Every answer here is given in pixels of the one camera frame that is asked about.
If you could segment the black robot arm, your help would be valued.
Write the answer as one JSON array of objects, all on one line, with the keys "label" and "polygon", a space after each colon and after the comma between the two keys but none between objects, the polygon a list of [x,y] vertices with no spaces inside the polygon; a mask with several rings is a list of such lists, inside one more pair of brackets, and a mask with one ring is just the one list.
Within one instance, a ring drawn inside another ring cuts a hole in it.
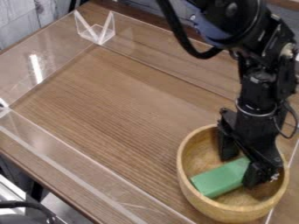
[{"label": "black robot arm", "polygon": [[294,33],[265,0],[185,0],[204,40],[237,60],[236,108],[220,110],[218,157],[248,158],[241,184],[250,188],[277,177],[284,162],[276,148],[285,115],[294,112]]}]

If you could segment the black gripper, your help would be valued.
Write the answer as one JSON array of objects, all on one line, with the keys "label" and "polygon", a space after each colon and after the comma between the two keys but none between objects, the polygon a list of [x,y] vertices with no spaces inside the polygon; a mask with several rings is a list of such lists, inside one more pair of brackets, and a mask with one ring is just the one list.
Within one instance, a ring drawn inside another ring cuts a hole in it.
[{"label": "black gripper", "polygon": [[285,112],[276,105],[261,109],[237,103],[236,108],[218,111],[218,159],[228,161],[242,152],[249,163],[241,184],[252,188],[269,182],[284,169],[276,137]]}]

